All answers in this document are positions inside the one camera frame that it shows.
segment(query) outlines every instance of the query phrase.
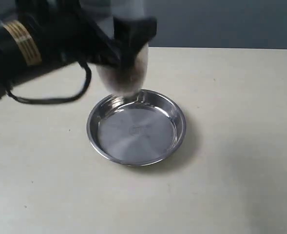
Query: white table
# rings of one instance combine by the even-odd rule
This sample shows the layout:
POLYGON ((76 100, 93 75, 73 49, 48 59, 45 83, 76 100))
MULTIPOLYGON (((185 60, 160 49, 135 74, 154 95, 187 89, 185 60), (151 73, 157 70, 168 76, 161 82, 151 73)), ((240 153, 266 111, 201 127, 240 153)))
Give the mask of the white table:
MULTIPOLYGON (((15 89, 71 94, 73 65, 15 89)), ((86 121, 108 93, 94 72, 72 104, 0 101, 0 234, 287 234, 287 51, 153 48, 145 88, 183 109, 167 160, 107 161, 86 121)))

